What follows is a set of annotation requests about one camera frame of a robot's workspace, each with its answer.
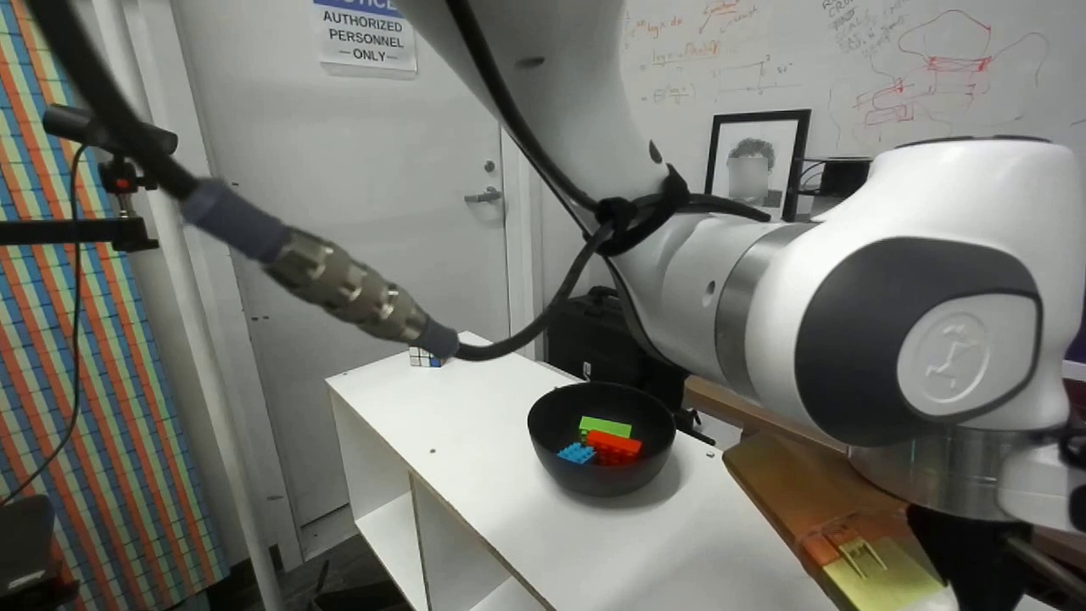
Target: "white door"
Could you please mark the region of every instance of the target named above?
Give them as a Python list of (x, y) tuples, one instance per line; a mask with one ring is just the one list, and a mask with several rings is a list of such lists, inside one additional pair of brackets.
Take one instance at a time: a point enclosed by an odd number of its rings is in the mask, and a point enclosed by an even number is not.
[[(509, 332), (498, 124), (416, 37), (413, 76), (343, 76), (319, 59), (311, 0), (172, 4), (221, 176), (341, 242), (450, 329)], [(398, 347), (237, 270), (295, 526), (347, 506), (321, 376)]]

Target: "striped curtain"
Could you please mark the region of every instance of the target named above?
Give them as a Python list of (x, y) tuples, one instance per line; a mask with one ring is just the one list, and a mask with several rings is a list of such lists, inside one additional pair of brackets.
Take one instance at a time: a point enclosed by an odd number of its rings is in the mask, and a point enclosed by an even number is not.
[[(67, 218), (71, 141), (42, 132), (74, 100), (19, 0), (0, 0), (0, 221)], [(80, 218), (116, 213), (80, 161)], [(59, 445), (71, 414), (71, 246), (0, 245), (0, 494)], [(32, 493), (59, 510), (77, 608), (165, 608), (225, 578), (185, 423), (131, 286), (110, 245), (85, 245), (80, 419)]]

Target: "blue block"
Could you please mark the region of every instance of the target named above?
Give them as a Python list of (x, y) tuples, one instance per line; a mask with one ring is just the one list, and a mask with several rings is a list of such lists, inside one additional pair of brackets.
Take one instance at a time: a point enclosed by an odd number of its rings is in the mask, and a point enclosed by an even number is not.
[(562, 451), (558, 451), (558, 458), (569, 463), (587, 463), (591, 458), (599, 458), (599, 451), (583, 442), (575, 442)]

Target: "sign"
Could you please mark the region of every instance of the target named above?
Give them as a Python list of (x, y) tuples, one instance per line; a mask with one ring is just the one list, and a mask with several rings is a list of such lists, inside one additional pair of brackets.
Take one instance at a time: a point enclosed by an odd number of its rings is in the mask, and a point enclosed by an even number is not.
[(389, 0), (311, 0), (311, 11), (328, 72), (416, 76), (413, 30)]

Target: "framed photo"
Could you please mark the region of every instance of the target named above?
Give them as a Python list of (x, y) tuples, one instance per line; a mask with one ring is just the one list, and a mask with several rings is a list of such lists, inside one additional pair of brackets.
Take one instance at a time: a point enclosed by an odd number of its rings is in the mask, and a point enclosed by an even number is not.
[(794, 221), (807, 107), (715, 115), (707, 194)]

